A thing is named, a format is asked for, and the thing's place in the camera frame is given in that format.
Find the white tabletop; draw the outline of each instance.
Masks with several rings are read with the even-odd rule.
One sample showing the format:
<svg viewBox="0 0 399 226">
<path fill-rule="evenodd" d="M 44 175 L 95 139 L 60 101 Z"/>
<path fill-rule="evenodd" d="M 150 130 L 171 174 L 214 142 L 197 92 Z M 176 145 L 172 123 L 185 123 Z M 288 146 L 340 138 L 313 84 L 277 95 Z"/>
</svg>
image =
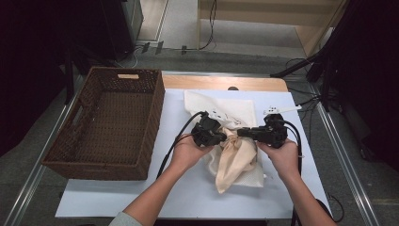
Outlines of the white tabletop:
<svg viewBox="0 0 399 226">
<path fill-rule="evenodd" d="M 269 106 L 295 106 L 289 92 L 204 89 L 194 91 L 213 98 L 253 100 L 259 125 L 264 125 L 263 111 Z M 305 156 L 302 162 L 302 178 L 314 197 L 328 206 L 297 112 L 285 112 L 281 115 L 286 121 L 294 124 L 300 133 L 302 153 Z M 165 154 L 189 118 L 190 115 L 184 111 L 183 90 L 167 89 L 149 178 L 146 181 L 122 182 L 69 180 L 56 217 L 114 217 L 155 180 Z M 192 126 L 188 126 L 186 132 L 189 133 L 191 129 Z M 291 132 L 289 138 L 295 140 Z M 159 218 L 291 218 L 293 204 L 286 187 L 264 153 L 262 162 L 263 171 L 268 176 L 264 181 L 264 187 L 232 186 L 225 193 L 219 194 L 215 188 L 215 177 L 205 168 L 204 163 L 199 161 L 173 187 Z"/>
</svg>

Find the sleeve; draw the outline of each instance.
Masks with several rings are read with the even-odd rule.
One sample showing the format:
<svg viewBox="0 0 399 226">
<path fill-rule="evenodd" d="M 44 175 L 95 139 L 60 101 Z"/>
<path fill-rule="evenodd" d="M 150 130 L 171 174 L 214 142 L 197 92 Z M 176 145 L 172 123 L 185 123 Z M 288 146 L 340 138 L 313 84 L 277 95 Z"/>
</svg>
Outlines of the sleeve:
<svg viewBox="0 0 399 226">
<path fill-rule="evenodd" d="M 109 226 L 141 226 L 141 224 L 131 216 L 119 212 Z"/>
</svg>

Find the cloth bag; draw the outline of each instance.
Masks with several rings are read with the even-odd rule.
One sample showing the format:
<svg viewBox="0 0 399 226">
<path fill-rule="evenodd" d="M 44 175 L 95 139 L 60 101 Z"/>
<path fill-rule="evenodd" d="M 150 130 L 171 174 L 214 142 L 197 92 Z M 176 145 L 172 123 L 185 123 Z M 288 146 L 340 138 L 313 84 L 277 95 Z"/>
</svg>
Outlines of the cloth bag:
<svg viewBox="0 0 399 226">
<path fill-rule="evenodd" d="M 215 176 L 217 191 L 221 194 L 231 185 L 262 187 L 264 174 L 257 146 L 251 138 L 238 137 L 236 133 L 238 128 L 257 126 L 253 101 L 216 99 L 185 90 L 184 108 L 191 115 L 207 111 L 210 118 L 221 124 L 219 132 L 228 137 L 202 157 Z"/>
</svg>

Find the wicker basket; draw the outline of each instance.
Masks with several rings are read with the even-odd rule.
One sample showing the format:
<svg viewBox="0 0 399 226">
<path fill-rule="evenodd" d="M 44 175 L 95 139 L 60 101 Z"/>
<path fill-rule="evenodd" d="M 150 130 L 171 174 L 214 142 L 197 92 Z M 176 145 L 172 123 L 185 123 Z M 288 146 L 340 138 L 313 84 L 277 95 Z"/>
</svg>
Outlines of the wicker basket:
<svg viewBox="0 0 399 226">
<path fill-rule="evenodd" d="M 160 71 L 92 68 L 41 163 L 66 178 L 147 179 L 164 96 Z"/>
</svg>

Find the human hand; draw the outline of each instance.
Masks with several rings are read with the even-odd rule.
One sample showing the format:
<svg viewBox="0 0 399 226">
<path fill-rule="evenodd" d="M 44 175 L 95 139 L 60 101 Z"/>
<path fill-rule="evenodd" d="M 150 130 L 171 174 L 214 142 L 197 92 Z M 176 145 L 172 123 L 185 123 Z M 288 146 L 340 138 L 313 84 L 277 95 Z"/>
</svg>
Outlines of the human hand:
<svg viewBox="0 0 399 226">
<path fill-rule="evenodd" d="M 192 168 L 204 155 L 209 153 L 214 146 L 199 147 L 194 142 L 192 136 L 185 134 L 174 147 L 172 160 L 169 166 L 176 169 L 186 171 Z"/>
<path fill-rule="evenodd" d="M 273 166 L 282 180 L 290 176 L 299 175 L 298 171 L 298 147 L 287 138 L 284 144 L 275 149 L 265 143 L 256 142 L 256 145 L 263 150 L 272 160 Z"/>
</svg>

